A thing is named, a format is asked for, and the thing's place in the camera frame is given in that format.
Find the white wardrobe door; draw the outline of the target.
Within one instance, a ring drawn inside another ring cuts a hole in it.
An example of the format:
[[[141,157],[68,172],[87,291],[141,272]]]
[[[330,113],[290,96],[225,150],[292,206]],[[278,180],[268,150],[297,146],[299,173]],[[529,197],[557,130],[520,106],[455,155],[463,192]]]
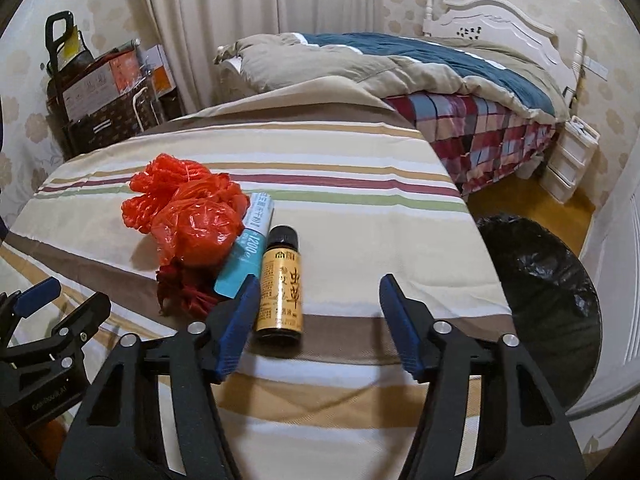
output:
[[[592,217],[579,255],[600,300],[599,364],[568,411],[582,452],[612,448],[639,407],[639,145]]]

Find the beige and blue duvet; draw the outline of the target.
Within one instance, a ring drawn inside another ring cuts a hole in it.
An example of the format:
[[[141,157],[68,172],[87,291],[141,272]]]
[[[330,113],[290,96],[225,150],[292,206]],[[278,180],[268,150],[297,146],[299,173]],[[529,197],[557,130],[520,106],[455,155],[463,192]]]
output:
[[[562,91],[537,63],[483,42],[381,34],[259,34],[220,47],[214,62],[237,59],[245,83],[262,93],[340,76],[379,99],[416,92],[478,96],[541,125],[570,118]]]

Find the white plastic drawer unit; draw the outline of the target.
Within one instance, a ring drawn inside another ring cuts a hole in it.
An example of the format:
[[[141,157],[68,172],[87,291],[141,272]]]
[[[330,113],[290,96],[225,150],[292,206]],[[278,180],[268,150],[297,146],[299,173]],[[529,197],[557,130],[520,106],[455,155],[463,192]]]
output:
[[[599,147],[600,133],[577,116],[564,125],[547,165],[540,185],[560,204],[575,193],[593,155]]]

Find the black cart with boxes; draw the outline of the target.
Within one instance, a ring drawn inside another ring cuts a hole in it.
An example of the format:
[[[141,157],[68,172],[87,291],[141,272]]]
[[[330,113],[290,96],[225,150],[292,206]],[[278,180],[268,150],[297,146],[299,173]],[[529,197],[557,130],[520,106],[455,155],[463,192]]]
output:
[[[47,108],[66,159],[145,133],[183,114],[164,48],[137,39],[93,56],[73,13],[47,17]]]

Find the teal white paper tube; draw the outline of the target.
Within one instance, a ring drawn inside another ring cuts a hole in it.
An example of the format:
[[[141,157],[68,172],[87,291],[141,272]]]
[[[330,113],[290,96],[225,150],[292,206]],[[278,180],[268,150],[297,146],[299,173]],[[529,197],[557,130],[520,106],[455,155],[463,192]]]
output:
[[[270,231],[273,201],[267,193],[253,193],[250,208],[243,219],[244,230],[235,240],[229,257],[218,274],[214,291],[218,296],[233,298],[249,275],[262,272],[262,254]]]

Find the red plastic bag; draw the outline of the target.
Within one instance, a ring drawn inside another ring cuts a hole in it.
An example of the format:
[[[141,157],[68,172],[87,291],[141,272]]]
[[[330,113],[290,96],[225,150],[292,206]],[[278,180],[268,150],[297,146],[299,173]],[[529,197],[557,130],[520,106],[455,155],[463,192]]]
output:
[[[244,229],[242,216],[226,203],[209,198],[173,200],[151,224],[160,264],[218,266]]]

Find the red foam net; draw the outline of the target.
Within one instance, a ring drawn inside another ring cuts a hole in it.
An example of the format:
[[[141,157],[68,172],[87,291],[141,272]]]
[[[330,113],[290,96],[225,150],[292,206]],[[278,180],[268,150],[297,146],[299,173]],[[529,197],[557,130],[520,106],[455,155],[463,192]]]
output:
[[[228,174],[214,174],[199,162],[165,153],[134,174],[129,188],[136,196],[122,202],[122,221],[143,234],[151,232],[154,218],[172,200],[211,198],[230,206],[240,218],[250,206],[250,199]]]

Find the white wooden headboard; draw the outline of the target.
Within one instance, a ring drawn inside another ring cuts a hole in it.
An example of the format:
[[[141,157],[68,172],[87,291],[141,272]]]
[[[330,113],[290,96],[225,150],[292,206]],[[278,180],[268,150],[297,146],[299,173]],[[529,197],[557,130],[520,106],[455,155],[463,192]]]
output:
[[[442,0],[442,14],[435,10],[436,0],[425,0],[425,35],[488,41],[518,51],[553,77],[568,106],[575,103],[586,55],[583,30],[576,32],[572,62],[566,64],[555,29],[508,0]]]

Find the black trash bag bin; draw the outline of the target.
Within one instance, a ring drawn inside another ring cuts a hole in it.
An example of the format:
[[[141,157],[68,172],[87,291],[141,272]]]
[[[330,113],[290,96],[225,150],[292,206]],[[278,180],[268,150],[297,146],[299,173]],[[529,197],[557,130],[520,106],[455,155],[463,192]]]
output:
[[[602,318],[586,269],[539,223],[510,214],[480,218],[514,326],[563,408],[572,408],[600,360]]]

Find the striped bed sheet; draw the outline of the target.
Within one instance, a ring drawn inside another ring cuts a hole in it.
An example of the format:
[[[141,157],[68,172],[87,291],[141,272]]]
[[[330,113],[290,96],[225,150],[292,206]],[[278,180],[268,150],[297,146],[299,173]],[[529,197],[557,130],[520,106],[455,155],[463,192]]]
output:
[[[57,278],[61,297],[17,329],[46,336],[95,292],[112,312],[86,345],[95,373],[126,333],[171,335],[156,299],[157,247],[122,222],[130,178],[159,154],[224,172],[271,196],[271,221],[298,235],[304,334],[292,354],[249,346],[214,390],[247,479],[393,479],[426,389],[399,364],[378,303],[393,274],[435,318],[494,340],[511,311],[456,186],[413,128],[326,78],[216,108],[79,156],[43,182],[1,247],[1,287]]]

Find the plaid bed sheet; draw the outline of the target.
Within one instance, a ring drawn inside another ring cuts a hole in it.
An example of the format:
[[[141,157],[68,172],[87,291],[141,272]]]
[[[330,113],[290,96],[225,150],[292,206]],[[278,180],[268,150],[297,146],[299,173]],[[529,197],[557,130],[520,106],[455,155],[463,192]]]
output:
[[[513,174],[543,153],[555,134],[554,125],[477,96],[416,92],[385,102],[422,133],[464,195]]]

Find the beige curtain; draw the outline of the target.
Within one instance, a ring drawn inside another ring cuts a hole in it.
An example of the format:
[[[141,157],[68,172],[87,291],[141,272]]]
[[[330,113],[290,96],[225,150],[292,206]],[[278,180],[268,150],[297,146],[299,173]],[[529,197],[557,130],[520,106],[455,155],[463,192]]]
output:
[[[256,34],[378,32],[382,0],[143,0],[186,110],[212,105],[219,47]]]

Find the amber bottle yellow label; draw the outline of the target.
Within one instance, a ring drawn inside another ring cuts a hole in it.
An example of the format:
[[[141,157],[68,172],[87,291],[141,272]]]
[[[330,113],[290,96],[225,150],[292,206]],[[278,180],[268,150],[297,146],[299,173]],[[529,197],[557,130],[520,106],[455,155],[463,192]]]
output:
[[[262,255],[255,335],[271,347],[297,347],[303,336],[302,264],[292,226],[275,226]]]

